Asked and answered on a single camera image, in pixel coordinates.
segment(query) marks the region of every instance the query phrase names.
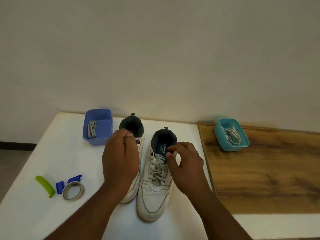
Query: black baseboard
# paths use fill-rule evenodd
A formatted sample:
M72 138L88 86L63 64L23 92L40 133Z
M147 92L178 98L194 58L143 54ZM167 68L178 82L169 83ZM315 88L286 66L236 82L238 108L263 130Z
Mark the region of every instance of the black baseboard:
M0 141L2 150L33 151L37 144Z

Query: white tabletop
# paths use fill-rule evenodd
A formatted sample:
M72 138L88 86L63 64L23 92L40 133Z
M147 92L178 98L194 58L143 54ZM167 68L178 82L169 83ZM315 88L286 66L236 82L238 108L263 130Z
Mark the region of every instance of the white tabletop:
M113 131L123 118L113 118ZM91 146L82 138L84 115L58 113L41 141L34 149L22 171L0 204L1 239L43 239L102 185L101 156L104 146ZM142 120L145 146L155 131L165 126L178 141L194 144L204 158L198 127L195 124ZM142 157L142 168L145 157ZM206 164L203 167L207 180ZM84 196L75 202L66 202L61 195L49 198L35 176L55 183L82 174ZM110 217L103 239L207 239L202 221L188 198L174 185L164 214L153 223L143 222L136 212L136 199L127 205L118 205ZM254 239L296 238L320 236L319 214L299 215L234 215Z

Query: white ring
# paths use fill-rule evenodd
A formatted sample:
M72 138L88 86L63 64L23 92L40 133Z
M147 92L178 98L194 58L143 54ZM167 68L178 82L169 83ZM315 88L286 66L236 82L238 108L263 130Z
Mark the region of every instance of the white ring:
M69 193L70 189L71 189L72 187L74 187L74 186L80 186L79 193L78 193L75 197L69 198L69 197L68 197L68 193ZM73 182L68 183L68 184L65 186L65 188L64 188L63 191L62 191L62 196L63 196L63 198L64 198L65 200L74 201L74 200L80 199L80 198L83 196L84 193L85 193L85 187L83 186L83 184L80 183L80 182L78 182L78 181L73 181Z

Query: person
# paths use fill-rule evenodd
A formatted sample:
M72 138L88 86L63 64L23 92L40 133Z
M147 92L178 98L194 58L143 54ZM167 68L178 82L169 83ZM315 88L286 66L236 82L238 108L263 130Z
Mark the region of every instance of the person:
M204 161L194 145L178 142L177 145L168 147L168 151L167 163L174 183L200 215L208 239L251 239L219 201L215 190L211 191L203 170ZM181 156L180 165L170 153L174 151ZM110 215L128 192L139 167L135 138L126 129L116 131L107 141L102 155L104 183L82 207L47 236L46 240L101 239Z

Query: wall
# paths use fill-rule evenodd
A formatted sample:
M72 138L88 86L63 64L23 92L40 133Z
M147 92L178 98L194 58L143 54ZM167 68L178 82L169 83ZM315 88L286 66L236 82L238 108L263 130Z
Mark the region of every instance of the wall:
M58 111L320 132L320 0L0 0L0 141Z

